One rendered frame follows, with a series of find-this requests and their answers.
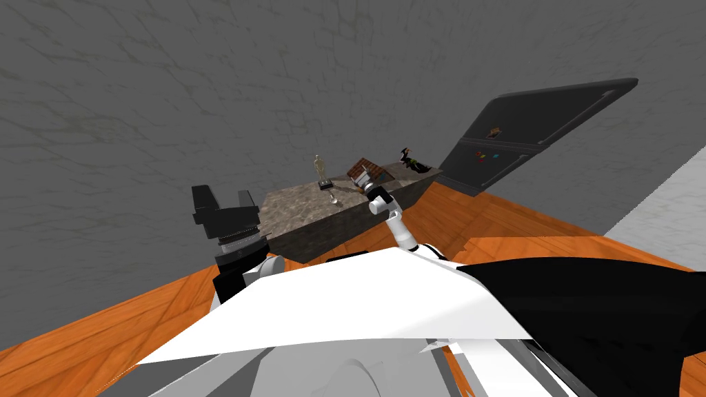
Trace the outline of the brown roofed toy house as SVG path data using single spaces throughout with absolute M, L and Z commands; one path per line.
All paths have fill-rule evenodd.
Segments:
M 375 183 L 375 185 L 383 185 L 395 179 L 390 171 L 364 158 L 358 160 L 346 172 L 346 175 L 354 182 L 354 185 L 364 175 L 368 175 L 371 182 Z

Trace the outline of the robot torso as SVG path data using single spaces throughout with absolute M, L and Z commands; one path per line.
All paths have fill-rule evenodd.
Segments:
M 456 263 L 399 248 L 259 277 L 99 397 L 595 397 Z

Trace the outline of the black witch figurine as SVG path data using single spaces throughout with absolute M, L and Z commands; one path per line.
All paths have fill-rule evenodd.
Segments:
M 416 159 L 409 157 L 409 153 L 410 149 L 407 147 L 401 150 L 401 157 L 399 161 L 404 164 L 406 168 L 415 171 L 418 174 L 424 174 L 432 169 L 430 166 L 419 163 Z

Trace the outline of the golden statuette on black base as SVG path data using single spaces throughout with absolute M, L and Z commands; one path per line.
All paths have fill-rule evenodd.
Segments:
M 333 183 L 325 174 L 325 162 L 320 157 L 320 155 L 315 156 L 314 168 L 319 176 L 317 181 L 318 186 L 321 190 L 326 190 L 333 187 Z

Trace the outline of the dark grey fridge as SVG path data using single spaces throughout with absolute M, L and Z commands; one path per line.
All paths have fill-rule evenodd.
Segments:
M 477 196 L 637 85 L 624 78 L 502 94 L 452 148 L 437 182 Z

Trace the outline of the grey marble counter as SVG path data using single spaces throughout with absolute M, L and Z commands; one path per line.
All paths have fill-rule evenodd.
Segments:
M 316 182 L 268 193 L 259 229 L 267 235 L 272 253 L 308 263 L 385 222 L 387 212 L 372 214 L 368 199 L 347 175 L 332 181 L 329 190 L 339 201 L 336 205 Z

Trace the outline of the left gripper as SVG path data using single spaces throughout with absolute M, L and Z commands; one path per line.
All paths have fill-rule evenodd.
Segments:
M 192 198 L 196 211 L 194 222 L 203 226 L 208 239 L 231 236 L 260 223 L 259 207 L 247 190 L 238 191 L 239 207 L 220 208 L 208 185 L 193 186 Z

